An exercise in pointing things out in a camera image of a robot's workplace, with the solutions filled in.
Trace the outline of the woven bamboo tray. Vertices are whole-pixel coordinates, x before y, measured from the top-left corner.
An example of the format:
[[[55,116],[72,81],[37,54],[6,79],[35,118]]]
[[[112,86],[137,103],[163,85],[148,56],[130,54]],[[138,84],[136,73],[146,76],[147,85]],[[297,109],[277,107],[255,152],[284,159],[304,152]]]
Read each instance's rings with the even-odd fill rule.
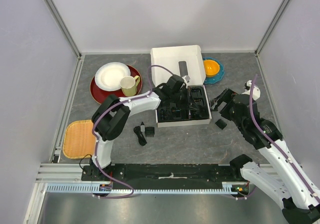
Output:
[[[77,120],[68,125],[64,135],[62,152],[68,159],[81,159],[93,155],[96,137],[92,134],[91,120]]]

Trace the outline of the white clipper kit box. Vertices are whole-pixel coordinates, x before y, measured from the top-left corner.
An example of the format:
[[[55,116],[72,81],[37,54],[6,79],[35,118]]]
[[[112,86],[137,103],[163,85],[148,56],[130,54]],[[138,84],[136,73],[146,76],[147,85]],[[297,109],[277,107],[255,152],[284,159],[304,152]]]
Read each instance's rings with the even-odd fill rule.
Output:
[[[212,114],[200,46],[155,47],[150,56],[154,90],[161,98],[156,109],[157,126],[208,125]]]

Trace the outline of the white paper plate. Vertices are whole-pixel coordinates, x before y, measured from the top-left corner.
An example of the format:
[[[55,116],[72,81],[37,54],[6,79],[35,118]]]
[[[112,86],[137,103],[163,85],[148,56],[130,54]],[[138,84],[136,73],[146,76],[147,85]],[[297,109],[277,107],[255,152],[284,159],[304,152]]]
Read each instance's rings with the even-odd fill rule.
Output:
[[[121,88],[120,81],[125,76],[130,76],[129,67],[121,62],[110,62],[101,66],[95,76],[95,84],[103,91],[112,92]]]

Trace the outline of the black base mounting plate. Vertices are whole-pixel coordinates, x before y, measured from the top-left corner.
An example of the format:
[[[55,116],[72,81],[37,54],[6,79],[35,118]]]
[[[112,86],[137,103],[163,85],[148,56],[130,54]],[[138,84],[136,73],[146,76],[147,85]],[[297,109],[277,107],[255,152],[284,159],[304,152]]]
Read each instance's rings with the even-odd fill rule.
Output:
[[[229,165],[116,163],[103,169],[135,190],[220,189],[223,182],[247,181]]]

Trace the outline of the black comb guard attachment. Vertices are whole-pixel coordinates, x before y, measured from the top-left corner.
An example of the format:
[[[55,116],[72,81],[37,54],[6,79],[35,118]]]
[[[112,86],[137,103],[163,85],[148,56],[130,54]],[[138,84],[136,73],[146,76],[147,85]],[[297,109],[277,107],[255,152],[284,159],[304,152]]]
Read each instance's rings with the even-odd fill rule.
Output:
[[[209,103],[210,106],[211,106],[211,107],[214,107],[215,104],[216,104],[216,102],[217,102],[217,100],[218,100],[217,98],[212,99],[212,100],[210,101],[210,103]]]

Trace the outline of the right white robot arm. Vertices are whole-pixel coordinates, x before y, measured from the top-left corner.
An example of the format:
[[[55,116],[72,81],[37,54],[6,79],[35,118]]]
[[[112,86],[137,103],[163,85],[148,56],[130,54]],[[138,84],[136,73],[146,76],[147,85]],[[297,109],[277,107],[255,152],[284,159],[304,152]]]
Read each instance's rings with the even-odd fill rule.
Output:
[[[281,209],[289,224],[320,222],[320,189],[310,180],[291,154],[286,141],[269,120],[261,118],[256,99],[257,87],[238,94],[226,88],[213,100],[213,110],[232,121],[244,139],[271,164],[279,180],[270,176],[250,157],[242,154],[232,161],[229,175],[235,181],[245,179],[268,195]]]

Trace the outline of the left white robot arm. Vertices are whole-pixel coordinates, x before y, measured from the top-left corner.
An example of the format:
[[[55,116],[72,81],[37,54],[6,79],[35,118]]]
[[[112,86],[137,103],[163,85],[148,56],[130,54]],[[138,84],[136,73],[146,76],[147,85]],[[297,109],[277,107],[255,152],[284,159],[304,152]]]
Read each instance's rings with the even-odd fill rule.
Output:
[[[112,94],[100,105],[91,118],[92,134],[95,136],[95,148],[92,162],[95,165],[92,175],[99,181],[110,175],[111,152],[114,140],[122,133],[129,117],[156,110],[161,103],[181,102],[187,84],[178,75],[172,75],[167,82],[152,90],[131,96],[117,97]]]

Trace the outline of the small oil bottle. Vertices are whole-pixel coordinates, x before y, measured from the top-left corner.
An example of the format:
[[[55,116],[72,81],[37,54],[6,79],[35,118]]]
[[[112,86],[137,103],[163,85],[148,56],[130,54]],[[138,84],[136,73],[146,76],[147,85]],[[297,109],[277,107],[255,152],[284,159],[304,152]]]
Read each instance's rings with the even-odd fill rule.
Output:
[[[145,124],[144,124],[143,121],[142,121],[141,124],[140,124],[140,131],[141,131],[142,133],[145,132]]]

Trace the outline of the pale yellow mug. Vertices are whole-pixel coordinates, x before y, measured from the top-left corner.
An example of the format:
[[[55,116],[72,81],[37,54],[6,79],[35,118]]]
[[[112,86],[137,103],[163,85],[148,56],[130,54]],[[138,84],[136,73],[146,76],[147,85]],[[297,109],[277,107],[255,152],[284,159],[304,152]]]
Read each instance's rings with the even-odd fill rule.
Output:
[[[140,83],[140,76],[125,76],[120,80],[120,87],[125,97],[132,97],[137,94],[137,87]]]

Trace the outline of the black comb guard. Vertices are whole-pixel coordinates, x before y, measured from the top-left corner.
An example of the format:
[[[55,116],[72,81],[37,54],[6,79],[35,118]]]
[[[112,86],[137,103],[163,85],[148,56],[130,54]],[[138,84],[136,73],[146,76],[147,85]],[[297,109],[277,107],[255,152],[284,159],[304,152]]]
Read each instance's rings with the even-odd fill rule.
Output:
[[[224,128],[227,127],[227,123],[226,123],[225,121],[223,121],[222,119],[218,119],[218,120],[215,122],[215,125],[216,125],[219,129],[221,129],[221,130],[223,130]]]
[[[153,126],[145,127],[145,136],[151,138],[155,136],[155,128]]]

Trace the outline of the teal scalloped plate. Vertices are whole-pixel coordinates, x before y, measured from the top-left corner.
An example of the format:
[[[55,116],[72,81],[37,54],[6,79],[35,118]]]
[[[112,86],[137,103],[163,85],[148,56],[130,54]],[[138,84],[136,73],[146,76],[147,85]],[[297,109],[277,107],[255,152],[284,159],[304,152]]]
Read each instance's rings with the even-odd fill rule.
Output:
[[[202,60],[206,75],[204,84],[213,85],[221,81],[225,75],[224,66],[218,60],[211,57],[203,57]]]

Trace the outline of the orange bowl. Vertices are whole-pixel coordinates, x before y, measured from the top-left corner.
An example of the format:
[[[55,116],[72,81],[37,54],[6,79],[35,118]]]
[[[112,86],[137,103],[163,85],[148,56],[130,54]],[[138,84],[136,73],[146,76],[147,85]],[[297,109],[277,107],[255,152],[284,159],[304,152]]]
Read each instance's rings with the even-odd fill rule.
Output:
[[[206,59],[203,61],[205,74],[207,78],[212,78],[220,71],[220,64],[212,59]]]

